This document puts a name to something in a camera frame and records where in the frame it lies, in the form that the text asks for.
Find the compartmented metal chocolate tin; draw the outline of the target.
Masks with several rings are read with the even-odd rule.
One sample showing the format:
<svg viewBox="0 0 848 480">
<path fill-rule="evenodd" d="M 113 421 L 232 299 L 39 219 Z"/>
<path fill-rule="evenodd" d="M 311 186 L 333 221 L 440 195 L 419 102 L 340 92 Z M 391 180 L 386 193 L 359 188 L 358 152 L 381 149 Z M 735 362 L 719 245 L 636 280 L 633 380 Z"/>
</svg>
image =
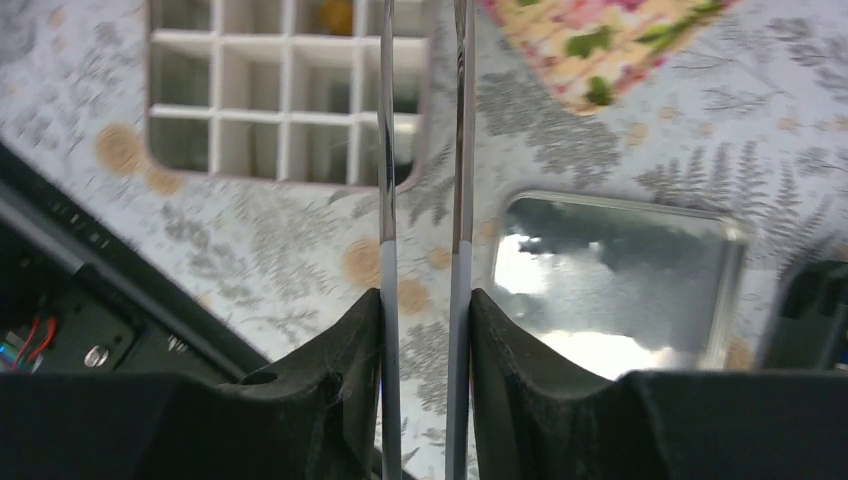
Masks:
<svg viewBox="0 0 848 480">
<path fill-rule="evenodd" d="M 373 189 L 382 158 L 381 38 L 393 38 L 395 182 L 427 150 L 438 5 L 398 1 L 150 1 L 146 130 L 163 166 L 211 176 Z"/>
</svg>

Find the silver metal tongs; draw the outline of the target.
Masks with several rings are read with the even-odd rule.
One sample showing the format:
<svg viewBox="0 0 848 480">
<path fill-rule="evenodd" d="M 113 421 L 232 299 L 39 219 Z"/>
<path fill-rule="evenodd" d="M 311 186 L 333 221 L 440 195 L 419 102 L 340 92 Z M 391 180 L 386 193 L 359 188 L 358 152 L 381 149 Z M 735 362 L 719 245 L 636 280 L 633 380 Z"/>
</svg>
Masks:
<svg viewBox="0 0 848 480">
<path fill-rule="evenodd" d="M 451 291 L 445 476 L 467 476 L 470 401 L 470 305 L 475 149 L 475 14 L 471 1 L 454 4 L 456 53 L 456 136 L 451 249 Z M 384 479 L 403 475 L 400 421 L 399 286 L 397 195 L 394 140 L 394 4 L 382 8 L 378 125 L 382 161 L 378 167 L 380 301 L 384 349 L 381 361 L 382 470 Z"/>
</svg>

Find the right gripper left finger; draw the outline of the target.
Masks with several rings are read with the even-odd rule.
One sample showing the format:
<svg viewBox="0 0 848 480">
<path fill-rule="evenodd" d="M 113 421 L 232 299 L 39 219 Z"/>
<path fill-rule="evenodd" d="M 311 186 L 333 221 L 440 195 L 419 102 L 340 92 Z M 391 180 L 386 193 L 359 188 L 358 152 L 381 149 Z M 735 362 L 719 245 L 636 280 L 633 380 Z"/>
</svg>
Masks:
<svg viewBox="0 0 848 480">
<path fill-rule="evenodd" d="M 364 479 L 382 353 L 379 292 L 243 377 L 152 323 L 76 300 L 13 366 L 1 347 L 5 479 Z"/>
</svg>

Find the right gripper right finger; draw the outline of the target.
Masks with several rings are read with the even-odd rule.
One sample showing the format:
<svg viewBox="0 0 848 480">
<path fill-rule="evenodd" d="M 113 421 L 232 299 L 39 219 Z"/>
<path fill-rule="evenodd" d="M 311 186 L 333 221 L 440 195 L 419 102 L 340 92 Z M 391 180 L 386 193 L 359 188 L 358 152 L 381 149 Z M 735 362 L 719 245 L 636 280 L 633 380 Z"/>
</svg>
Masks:
<svg viewBox="0 0 848 480">
<path fill-rule="evenodd" d="M 634 371 L 567 360 L 483 290 L 469 311 L 484 479 L 843 479 L 847 378 L 781 371 Z"/>
</svg>

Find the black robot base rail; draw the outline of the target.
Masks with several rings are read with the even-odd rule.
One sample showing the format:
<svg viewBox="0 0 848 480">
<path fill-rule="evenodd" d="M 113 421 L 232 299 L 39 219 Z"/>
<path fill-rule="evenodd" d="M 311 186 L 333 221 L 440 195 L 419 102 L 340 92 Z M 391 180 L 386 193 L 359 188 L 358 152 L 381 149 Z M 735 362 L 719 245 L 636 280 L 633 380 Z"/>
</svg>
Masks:
<svg viewBox="0 0 848 480">
<path fill-rule="evenodd" d="M 8 147 L 1 369 L 179 373 L 234 383 L 265 358 Z"/>
</svg>

